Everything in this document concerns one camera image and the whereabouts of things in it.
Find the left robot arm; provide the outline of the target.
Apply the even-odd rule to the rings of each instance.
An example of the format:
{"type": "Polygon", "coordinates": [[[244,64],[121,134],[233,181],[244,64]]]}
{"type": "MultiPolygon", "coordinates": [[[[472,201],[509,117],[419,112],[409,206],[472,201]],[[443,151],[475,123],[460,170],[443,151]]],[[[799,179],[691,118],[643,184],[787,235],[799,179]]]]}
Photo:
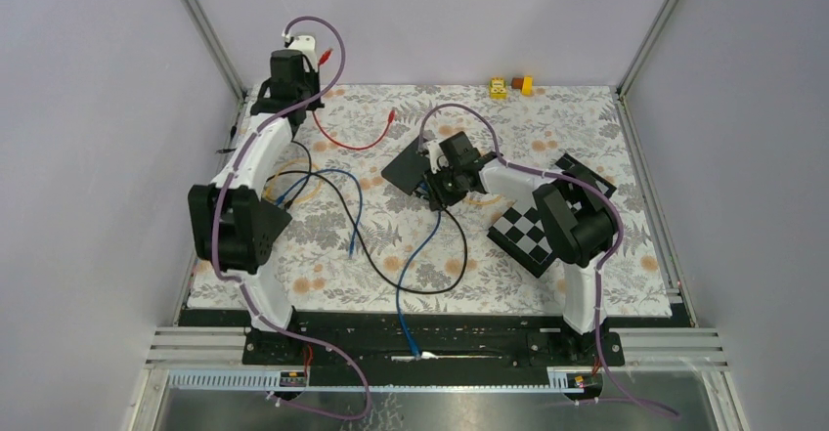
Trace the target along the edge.
{"type": "Polygon", "coordinates": [[[320,77],[314,55],[298,48],[273,52],[270,71],[240,144],[209,184],[190,188],[188,205],[197,257],[218,280],[240,289],[252,326],[271,331],[266,351],[289,364],[302,354],[304,340],[288,327],[294,308],[269,271],[274,243],[291,217],[264,193],[272,165],[320,97],[320,77]]]}

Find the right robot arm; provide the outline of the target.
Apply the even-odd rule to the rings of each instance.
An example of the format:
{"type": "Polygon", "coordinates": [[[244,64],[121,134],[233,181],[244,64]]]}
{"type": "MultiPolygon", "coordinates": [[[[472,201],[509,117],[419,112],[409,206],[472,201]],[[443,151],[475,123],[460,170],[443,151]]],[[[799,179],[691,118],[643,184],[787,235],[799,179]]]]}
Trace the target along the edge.
{"type": "Polygon", "coordinates": [[[477,192],[505,196],[530,212],[549,253],[564,264],[563,318],[573,330],[560,339],[562,355],[587,363],[600,346],[593,331],[606,318],[597,276],[621,226],[610,204],[613,185],[568,154],[551,170],[530,168],[495,151],[481,153],[463,132],[441,142],[418,140],[415,149],[428,161],[423,180],[431,205],[451,206],[477,192]]]}

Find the black network switch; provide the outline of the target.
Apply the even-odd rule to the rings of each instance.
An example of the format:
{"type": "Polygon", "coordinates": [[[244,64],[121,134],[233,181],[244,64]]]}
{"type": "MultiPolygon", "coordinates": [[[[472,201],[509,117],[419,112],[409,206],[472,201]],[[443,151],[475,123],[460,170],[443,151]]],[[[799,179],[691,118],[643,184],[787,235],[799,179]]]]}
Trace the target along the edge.
{"type": "Polygon", "coordinates": [[[414,138],[380,172],[383,179],[407,195],[412,195],[423,183],[423,175],[430,171],[429,158],[418,147],[414,138]]]}

